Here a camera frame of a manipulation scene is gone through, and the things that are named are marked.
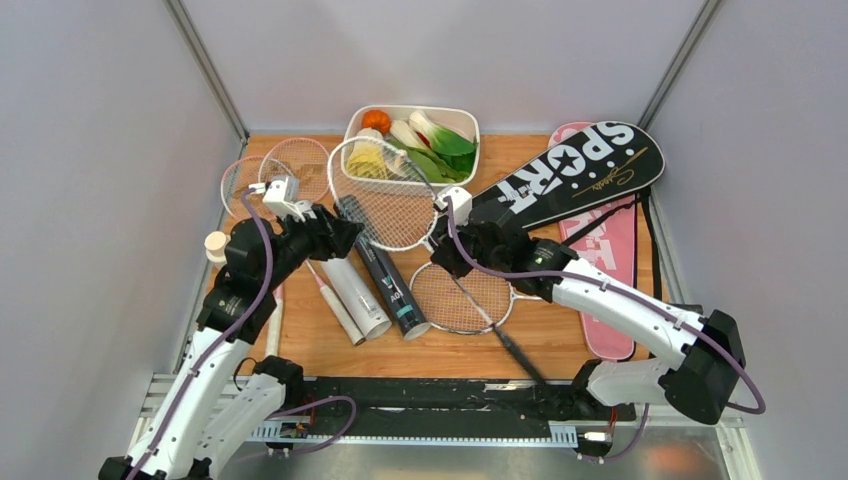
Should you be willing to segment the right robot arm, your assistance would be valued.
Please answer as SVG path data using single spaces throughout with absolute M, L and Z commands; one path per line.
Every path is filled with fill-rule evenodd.
M 732 316 L 665 303 L 603 273 L 564 244 L 523 231 L 511 234 L 499 254 L 495 232 L 481 223 L 458 223 L 465 205 L 454 195 L 434 201 L 435 216 L 446 224 L 433 230 L 433 263 L 455 277 L 471 270 L 499 277 L 523 293 L 587 313 L 652 353 L 650 360 L 586 362 L 570 392 L 578 415 L 595 418 L 619 404 L 661 404 L 715 425 L 728 409 L 764 412 Z

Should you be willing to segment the black shuttlecock tube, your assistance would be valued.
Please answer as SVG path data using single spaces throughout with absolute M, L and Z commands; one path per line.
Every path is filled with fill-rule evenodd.
M 374 233 L 374 228 L 364 207 L 353 195 L 346 195 L 335 201 L 334 209 L 347 219 L 363 225 L 355 249 L 403 339 L 411 341 L 426 333 L 431 324 L 413 297 L 411 289 L 390 255 L 376 248 L 369 240 L 368 235 Z

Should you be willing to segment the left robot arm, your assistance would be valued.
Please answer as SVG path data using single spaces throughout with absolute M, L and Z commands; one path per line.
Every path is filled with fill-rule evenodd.
M 322 205 L 305 217 L 256 213 L 236 223 L 225 265 L 203 300 L 186 359 L 151 425 L 123 457 L 106 459 L 101 479 L 214 479 L 249 434 L 276 410 L 293 414 L 306 399 L 302 368 L 268 356 L 244 390 L 214 410 L 238 364 L 276 308 L 273 291 L 307 260 L 345 257 L 363 229 Z

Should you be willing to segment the white shuttlecock tube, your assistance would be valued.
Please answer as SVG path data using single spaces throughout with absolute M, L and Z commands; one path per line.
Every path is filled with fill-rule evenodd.
M 366 340 L 375 340 L 391 320 L 348 258 L 320 262 L 327 279 Z

